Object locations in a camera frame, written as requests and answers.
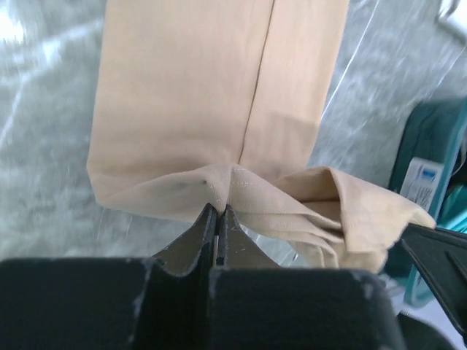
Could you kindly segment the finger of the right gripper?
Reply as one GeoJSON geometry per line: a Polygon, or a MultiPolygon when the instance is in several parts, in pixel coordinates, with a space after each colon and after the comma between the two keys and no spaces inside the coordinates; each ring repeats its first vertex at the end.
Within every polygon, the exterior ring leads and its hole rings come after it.
{"type": "Polygon", "coordinates": [[[401,245],[460,335],[466,334],[466,234],[408,225],[401,245]]]}

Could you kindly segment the tan t shirt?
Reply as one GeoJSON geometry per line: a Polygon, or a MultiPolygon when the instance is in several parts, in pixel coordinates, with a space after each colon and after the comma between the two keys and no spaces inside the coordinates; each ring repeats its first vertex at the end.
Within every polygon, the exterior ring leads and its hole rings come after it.
{"type": "Polygon", "coordinates": [[[314,268],[380,271],[416,203],[309,168],[346,1],[108,1],[87,170],[96,201],[194,220],[231,207],[314,268]]]}

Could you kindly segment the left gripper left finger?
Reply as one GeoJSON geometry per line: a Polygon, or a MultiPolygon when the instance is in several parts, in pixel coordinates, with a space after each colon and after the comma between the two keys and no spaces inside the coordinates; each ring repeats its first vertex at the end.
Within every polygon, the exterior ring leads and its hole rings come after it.
{"type": "Polygon", "coordinates": [[[154,257],[1,263],[3,349],[200,349],[218,214],[154,257]]]}

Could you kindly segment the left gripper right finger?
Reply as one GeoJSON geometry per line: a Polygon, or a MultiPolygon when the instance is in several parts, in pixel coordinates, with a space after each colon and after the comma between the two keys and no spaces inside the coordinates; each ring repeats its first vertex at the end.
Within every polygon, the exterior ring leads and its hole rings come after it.
{"type": "Polygon", "coordinates": [[[226,209],[209,274],[209,349],[403,349],[382,281],[355,269],[282,268],[226,209]]]}

